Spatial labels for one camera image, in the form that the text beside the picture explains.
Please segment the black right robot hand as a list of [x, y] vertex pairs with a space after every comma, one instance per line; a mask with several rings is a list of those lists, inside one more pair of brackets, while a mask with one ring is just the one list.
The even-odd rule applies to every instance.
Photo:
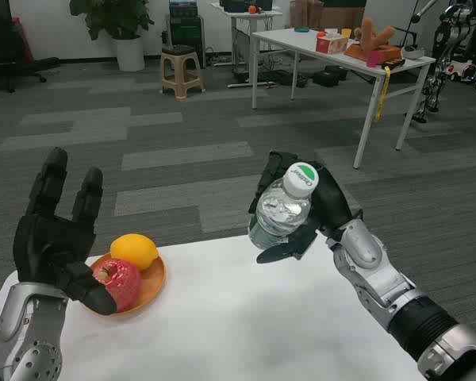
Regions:
[[317, 231], [341, 236], [354, 217], [329, 170], [296, 154], [272, 151], [249, 207], [248, 235], [262, 253], [259, 264], [300, 260]]

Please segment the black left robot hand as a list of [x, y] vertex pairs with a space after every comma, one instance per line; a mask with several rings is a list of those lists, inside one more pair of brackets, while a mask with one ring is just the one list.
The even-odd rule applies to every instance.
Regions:
[[114, 298], [86, 265], [96, 237], [102, 171], [91, 167], [86, 173], [71, 219], [56, 215], [66, 177], [67, 152], [55, 147], [35, 178], [28, 207], [17, 225], [13, 259], [18, 280], [54, 286], [98, 314], [114, 314]]

